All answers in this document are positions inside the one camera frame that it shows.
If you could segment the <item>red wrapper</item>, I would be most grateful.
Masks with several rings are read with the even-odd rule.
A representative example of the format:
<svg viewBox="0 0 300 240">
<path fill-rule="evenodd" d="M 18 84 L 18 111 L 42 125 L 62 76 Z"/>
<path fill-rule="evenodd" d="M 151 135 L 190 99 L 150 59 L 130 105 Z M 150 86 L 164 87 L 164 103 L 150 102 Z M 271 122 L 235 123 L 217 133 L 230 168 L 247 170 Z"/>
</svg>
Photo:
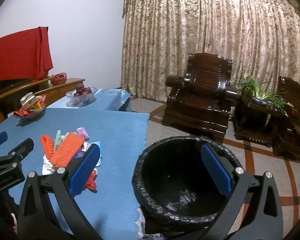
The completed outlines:
<svg viewBox="0 0 300 240">
<path fill-rule="evenodd" d="M 96 190 L 96 188 L 97 188 L 96 183 L 95 183 L 96 177 L 97 177 L 97 170 L 93 170 L 85 184 L 86 189 L 89 189 L 90 191 Z"/>
</svg>

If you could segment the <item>white tissue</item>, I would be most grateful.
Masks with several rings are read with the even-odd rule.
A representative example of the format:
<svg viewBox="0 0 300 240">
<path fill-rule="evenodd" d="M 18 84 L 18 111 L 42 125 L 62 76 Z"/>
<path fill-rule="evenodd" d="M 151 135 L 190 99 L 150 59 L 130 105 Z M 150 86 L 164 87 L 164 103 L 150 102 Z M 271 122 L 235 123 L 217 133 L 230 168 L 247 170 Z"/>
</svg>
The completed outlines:
<svg viewBox="0 0 300 240">
<path fill-rule="evenodd" d="M 47 159 L 46 155 L 43 156 L 43 166 L 42 166 L 42 175 L 50 175 L 57 171 L 57 167 L 55 167 L 49 159 Z"/>
</svg>

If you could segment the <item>orange foam fruit net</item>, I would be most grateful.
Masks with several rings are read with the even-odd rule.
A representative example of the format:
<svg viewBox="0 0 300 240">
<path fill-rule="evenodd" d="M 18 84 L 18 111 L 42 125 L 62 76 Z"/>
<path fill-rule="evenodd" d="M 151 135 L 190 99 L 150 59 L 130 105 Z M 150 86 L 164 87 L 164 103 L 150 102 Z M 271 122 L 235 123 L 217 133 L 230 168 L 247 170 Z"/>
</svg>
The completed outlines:
<svg viewBox="0 0 300 240">
<path fill-rule="evenodd" d="M 71 132 L 62 141 L 57 150 L 54 150 L 53 140 L 48 135 L 40 137 L 45 156 L 57 168 L 67 167 L 77 151 L 81 150 L 84 141 L 84 137 Z"/>
</svg>

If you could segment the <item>black lined trash bin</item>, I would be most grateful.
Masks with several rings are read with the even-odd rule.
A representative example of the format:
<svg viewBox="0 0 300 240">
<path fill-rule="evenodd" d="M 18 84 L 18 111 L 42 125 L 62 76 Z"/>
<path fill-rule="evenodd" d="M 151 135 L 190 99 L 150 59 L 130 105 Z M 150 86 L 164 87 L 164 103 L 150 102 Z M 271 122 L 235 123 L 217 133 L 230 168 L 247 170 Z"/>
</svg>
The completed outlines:
<svg viewBox="0 0 300 240">
<path fill-rule="evenodd" d="M 210 226 L 227 202 L 201 158 L 202 146 L 212 148 L 232 166 L 236 156 L 207 138 L 170 137 L 146 148 L 135 165 L 132 186 L 147 235 L 169 237 Z"/>
</svg>

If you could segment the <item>glass snack dish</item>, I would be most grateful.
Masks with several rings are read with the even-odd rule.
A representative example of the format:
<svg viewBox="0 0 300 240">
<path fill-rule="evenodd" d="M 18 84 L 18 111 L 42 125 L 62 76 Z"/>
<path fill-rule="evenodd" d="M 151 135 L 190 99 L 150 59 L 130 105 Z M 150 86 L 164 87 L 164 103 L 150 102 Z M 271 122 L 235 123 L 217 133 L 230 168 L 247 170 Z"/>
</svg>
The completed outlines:
<svg viewBox="0 0 300 240">
<path fill-rule="evenodd" d="M 43 104 L 41 108 L 33 109 L 33 110 L 24 110 L 23 107 L 21 107 L 19 110 L 13 112 L 13 116 L 21 120 L 23 119 L 32 120 L 37 118 L 40 114 L 43 114 L 44 111 L 45 111 L 45 104 Z"/>
</svg>

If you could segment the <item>wooden sideboard cabinet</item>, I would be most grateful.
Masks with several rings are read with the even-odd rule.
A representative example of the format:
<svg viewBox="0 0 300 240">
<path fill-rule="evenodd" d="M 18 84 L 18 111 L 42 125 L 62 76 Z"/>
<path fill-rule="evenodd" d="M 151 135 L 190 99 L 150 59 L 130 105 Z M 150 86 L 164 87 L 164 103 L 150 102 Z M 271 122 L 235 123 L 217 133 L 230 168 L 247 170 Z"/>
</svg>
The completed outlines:
<svg viewBox="0 0 300 240">
<path fill-rule="evenodd" d="M 7 119 L 8 114 L 18 110 L 20 99 L 27 93 L 34 95 L 45 95 L 45 105 L 49 106 L 66 95 L 66 92 L 74 90 L 76 85 L 83 83 L 85 79 L 69 78 L 64 84 L 51 85 L 51 77 L 46 77 L 38 81 L 26 80 L 17 87 L 9 89 L 0 94 L 0 124 Z"/>
</svg>

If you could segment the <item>small cream carton box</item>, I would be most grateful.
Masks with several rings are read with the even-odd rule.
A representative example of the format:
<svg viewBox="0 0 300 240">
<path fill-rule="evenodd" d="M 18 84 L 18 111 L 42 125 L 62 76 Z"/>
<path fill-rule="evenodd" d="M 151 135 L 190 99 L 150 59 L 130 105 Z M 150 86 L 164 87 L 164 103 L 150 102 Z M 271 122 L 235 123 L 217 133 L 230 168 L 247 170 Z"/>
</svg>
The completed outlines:
<svg viewBox="0 0 300 240">
<path fill-rule="evenodd" d="M 36 104 L 36 102 L 37 102 L 37 98 L 32 92 L 24 95 L 20 100 L 20 104 L 24 110 L 28 110 L 34 104 Z"/>
</svg>

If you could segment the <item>red snack wrappers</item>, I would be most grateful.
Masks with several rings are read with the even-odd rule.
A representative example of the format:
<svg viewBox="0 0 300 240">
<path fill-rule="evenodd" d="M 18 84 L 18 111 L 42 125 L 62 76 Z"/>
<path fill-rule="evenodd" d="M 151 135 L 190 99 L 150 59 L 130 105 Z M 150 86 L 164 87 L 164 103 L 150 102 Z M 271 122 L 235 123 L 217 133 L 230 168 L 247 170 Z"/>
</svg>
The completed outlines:
<svg viewBox="0 0 300 240">
<path fill-rule="evenodd" d="M 34 119 L 45 109 L 46 95 L 35 96 L 28 93 L 20 100 L 21 108 L 13 112 L 13 116 L 19 119 Z"/>
</svg>

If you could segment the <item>dark wooden side table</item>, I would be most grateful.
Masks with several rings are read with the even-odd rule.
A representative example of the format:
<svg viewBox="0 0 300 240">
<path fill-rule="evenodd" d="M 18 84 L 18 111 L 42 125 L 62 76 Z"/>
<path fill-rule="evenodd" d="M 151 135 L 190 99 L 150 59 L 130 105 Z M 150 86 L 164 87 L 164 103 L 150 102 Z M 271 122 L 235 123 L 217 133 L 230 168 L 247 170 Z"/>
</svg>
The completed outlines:
<svg viewBox="0 0 300 240">
<path fill-rule="evenodd" d="M 277 127 L 286 121 L 287 116 L 267 106 L 260 105 L 241 96 L 235 107 L 235 138 L 271 147 Z"/>
</svg>

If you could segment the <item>glass fruit bowl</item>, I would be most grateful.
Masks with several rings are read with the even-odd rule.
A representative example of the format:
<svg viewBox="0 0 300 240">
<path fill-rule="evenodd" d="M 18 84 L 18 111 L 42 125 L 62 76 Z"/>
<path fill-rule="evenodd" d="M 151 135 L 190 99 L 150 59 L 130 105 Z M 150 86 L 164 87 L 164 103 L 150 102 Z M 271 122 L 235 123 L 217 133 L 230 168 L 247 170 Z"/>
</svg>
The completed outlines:
<svg viewBox="0 0 300 240">
<path fill-rule="evenodd" d="M 66 92 L 66 97 L 69 99 L 66 102 L 68 107 L 82 107 L 87 106 L 97 100 L 95 97 L 98 89 L 95 87 L 87 87 L 81 94 L 77 93 L 77 90 Z"/>
</svg>

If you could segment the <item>blue tablecloth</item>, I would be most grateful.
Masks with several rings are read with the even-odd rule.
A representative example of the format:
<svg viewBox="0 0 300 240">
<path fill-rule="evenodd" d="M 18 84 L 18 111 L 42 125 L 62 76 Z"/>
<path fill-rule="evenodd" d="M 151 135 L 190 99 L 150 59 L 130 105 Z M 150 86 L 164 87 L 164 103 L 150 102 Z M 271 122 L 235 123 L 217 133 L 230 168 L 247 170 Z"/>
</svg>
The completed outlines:
<svg viewBox="0 0 300 240">
<path fill-rule="evenodd" d="M 102 160 L 96 191 L 84 190 L 75 201 L 102 238 L 135 239 L 139 204 L 132 176 L 137 159 L 145 149 L 148 119 L 145 113 L 100 111 L 96 104 L 78 109 L 47 108 L 33 121 L 11 116 L 0 124 L 0 133 L 8 135 L 7 141 L 0 145 L 0 156 L 31 138 L 34 148 L 22 161 L 22 170 L 24 174 L 40 173 L 44 156 L 40 137 L 54 138 L 57 131 L 67 133 L 84 127 L 90 142 L 100 142 Z"/>
</svg>

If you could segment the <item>dark red apple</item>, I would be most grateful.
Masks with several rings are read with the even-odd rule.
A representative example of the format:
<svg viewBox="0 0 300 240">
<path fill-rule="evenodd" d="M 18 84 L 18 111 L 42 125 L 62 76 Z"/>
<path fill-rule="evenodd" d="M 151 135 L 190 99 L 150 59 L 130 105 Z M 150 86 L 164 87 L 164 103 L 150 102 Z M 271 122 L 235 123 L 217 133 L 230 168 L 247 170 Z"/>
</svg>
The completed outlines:
<svg viewBox="0 0 300 240">
<path fill-rule="evenodd" d="M 85 87 L 84 87 L 83 83 L 79 83 L 76 85 L 76 93 L 82 94 L 84 92 L 84 89 L 85 89 Z"/>
</svg>

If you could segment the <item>potted green plant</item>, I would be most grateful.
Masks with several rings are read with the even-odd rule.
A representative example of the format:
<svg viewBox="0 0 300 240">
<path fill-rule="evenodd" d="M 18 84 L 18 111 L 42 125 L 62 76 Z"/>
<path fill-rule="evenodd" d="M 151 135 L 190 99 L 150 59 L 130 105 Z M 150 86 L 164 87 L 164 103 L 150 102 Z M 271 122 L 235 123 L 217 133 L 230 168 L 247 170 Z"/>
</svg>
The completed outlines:
<svg viewBox="0 0 300 240">
<path fill-rule="evenodd" d="M 269 106 L 271 109 L 277 112 L 281 112 L 284 116 L 288 116 L 285 109 L 288 103 L 282 97 L 283 92 L 267 91 L 263 89 L 263 85 L 267 82 L 260 83 L 258 79 L 248 76 L 245 77 L 239 84 L 241 91 L 250 92 L 252 99 L 255 99 L 256 103 L 263 106 Z"/>
</svg>

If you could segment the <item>red cloth cover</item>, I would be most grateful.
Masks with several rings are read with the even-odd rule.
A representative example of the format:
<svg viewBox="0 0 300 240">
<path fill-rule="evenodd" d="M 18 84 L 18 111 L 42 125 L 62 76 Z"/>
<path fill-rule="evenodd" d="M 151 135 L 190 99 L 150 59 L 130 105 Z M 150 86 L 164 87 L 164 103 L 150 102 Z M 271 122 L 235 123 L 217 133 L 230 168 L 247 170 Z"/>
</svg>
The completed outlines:
<svg viewBox="0 0 300 240">
<path fill-rule="evenodd" d="M 37 27 L 0 38 L 0 81 L 39 79 L 53 68 L 48 27 Z"/>
</svg>

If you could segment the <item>patterned beige curtain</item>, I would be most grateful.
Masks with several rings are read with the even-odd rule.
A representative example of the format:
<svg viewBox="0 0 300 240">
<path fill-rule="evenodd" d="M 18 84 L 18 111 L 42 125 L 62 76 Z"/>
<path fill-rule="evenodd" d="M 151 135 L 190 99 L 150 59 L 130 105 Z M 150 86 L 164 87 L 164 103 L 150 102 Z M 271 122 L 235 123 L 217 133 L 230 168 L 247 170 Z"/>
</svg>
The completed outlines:
<svg viewBox="0 0 300 240">
<path fill-rule="evenodd" d="M 233 84 L 300 83 L 297 0 L 125 0 L 123 16 L 121 87 L 140 98 L 165 101 L 166 78 L 185 74 L 191 53 L 232 60 Z"/>
</svg>

